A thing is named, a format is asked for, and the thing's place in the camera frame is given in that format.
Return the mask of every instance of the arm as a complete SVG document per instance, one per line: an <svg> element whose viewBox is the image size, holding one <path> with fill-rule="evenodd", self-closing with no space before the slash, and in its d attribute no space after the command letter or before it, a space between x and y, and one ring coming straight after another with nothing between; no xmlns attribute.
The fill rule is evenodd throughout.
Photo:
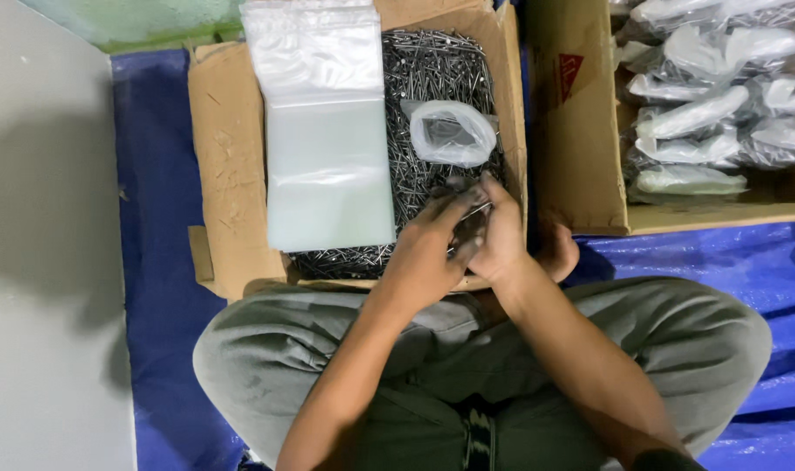
<svg viewBox="0 0 795 471"><path fill-rule="evenodd" d="M535 356L608 453L630 469L639 454L687 454L642 369L583 316L526 252L517 202L483 175L495 209L469 268L488 280Z"/></svg>
<svg viewBox="0 0 795 471"><path fill-rule="evenodd" d="M374 397L392 346L415 313L435 304L465 275L480 241L447 259L461 216L483 196L476 188L438 200L400 234L380 283L313 386L287 433L278 471L345 469L353 431Z"/></svg>

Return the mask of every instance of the gray pants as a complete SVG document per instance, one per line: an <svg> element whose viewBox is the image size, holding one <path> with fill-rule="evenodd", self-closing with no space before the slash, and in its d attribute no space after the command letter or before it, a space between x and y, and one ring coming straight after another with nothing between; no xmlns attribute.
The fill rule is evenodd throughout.
<svg viewBox="0 0 795 471"><path fill-rule="evenodd" d="M581 313L636 360L695 455L723 431L767 365L767 323L710 287L634 278L570 288ZM362 294L299 288L224 309L194 350L217 409L274 467L284 436ZM357 445L357 468L459 470L465 431L449 403L514 398L496 416L497 469L615 468L511 322L484 329L470 295L418 313L400 335Z"/></svg>

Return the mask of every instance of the open cardboard box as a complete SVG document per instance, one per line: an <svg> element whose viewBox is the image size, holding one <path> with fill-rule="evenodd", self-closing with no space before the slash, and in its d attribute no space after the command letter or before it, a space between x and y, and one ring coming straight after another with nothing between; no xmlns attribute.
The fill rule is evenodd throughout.
<svg viewBox="0 0 795 471"><path fill-rule="evenodd" d="M795 221L795 172L748 177L731 204L627 205L619 130L637 108L615 98L608 0L527 2L522 22L541 112L530 143L541 213L577 233L621 236Z"/></svg>
<svg viewBox="0 0 795 471"><path fill-rule="evenodd" d="M374 4L383 30L455 30L481 44L494 79L508 189L520 200L525 219L526 132L514 8L504 3L495 11L490 0L375 0ZM188 228L196 281L227 299L240 299L272 283L374 286L376 280L298 280L286 256L268 246L264 102L247 46L224 43L196 48L188 91L206 223ZM466 276L456 290L483 287L487 284L481 278Z"/></svg>

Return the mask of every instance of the stack of plastic bags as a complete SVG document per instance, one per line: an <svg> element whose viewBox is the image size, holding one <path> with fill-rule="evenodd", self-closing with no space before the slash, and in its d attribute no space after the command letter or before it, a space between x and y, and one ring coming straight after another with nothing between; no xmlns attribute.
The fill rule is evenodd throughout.
<svg viewBox="0 0 795 471"><path fill-rule="evenodd" d="M746 168L795 168L795 0L616 1L620 99L642 106L629 198L736 195Z"/></svg>
<svg viewBox="0 0 795 471"><path fill-rule="evenodd" d="M269 245L299 252L393 242L371 0L263 0L241 13L265 100Z"/></svg>

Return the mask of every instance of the floor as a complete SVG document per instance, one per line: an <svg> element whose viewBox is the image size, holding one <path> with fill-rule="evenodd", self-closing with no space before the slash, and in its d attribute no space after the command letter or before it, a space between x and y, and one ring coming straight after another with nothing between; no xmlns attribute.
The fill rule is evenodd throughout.
<svg viewBox="0 0 795 471"><path fill-rule="evenodd" d="M186 227L202 197L181 50L113 58L121 235L140 471L233 470L243 442L194 378L194 342L225 301L194 283ZM774 353L710 469L795 469L795 224L579 239L569 284L690 278L767 318Z"/></svg>

